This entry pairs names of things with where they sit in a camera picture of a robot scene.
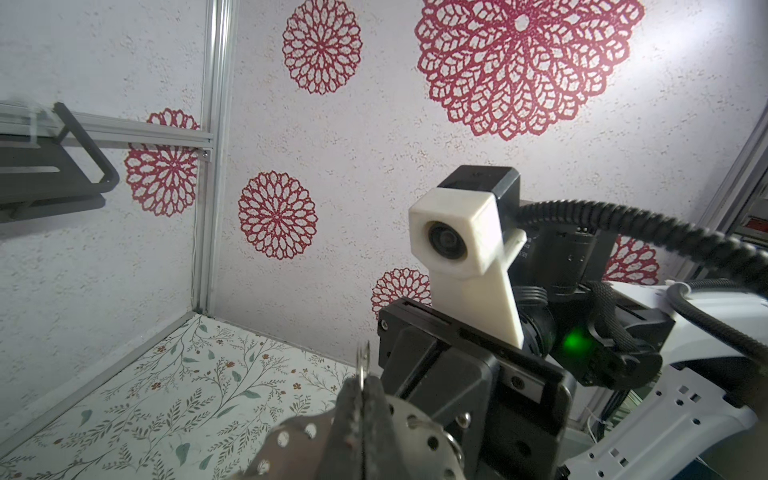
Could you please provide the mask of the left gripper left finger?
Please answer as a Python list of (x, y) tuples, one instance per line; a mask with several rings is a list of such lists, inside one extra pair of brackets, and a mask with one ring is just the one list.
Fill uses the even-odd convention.
[(315, 479), (363, 478), (362, 390), (360, 379), (347, 379), (337, 397), (330, 433), (325, 441)]

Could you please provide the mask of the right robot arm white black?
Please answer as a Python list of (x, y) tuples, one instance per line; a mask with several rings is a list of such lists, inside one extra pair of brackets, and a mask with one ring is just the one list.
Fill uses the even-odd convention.
[[(592, 201), (524, 205), (524, 282), (464, 283), (461, 311), (399, 300), (379, 315), (383, 386), (462, 450), (459, 473), (504, 479), (671, 479), (767, 406), (767, 256), (716, 231)], [(576, 256), (618, 234), (714, 279), (666, 288), (577, 281)]]

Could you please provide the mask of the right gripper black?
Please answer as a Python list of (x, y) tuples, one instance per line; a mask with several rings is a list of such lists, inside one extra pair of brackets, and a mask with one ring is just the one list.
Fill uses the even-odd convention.
[(468, 479), (553, 479), (575, 380), (412, 299), (378, 314), (387, 394), (425, 413), (464, 455)]

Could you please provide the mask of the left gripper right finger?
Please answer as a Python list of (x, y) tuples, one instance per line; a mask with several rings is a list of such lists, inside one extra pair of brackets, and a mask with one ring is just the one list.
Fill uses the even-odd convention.
[(364, 380), (362, 400), (364, 479), (410, 479), (398, 444), (389, 401), (377, 377), (368, 376)]

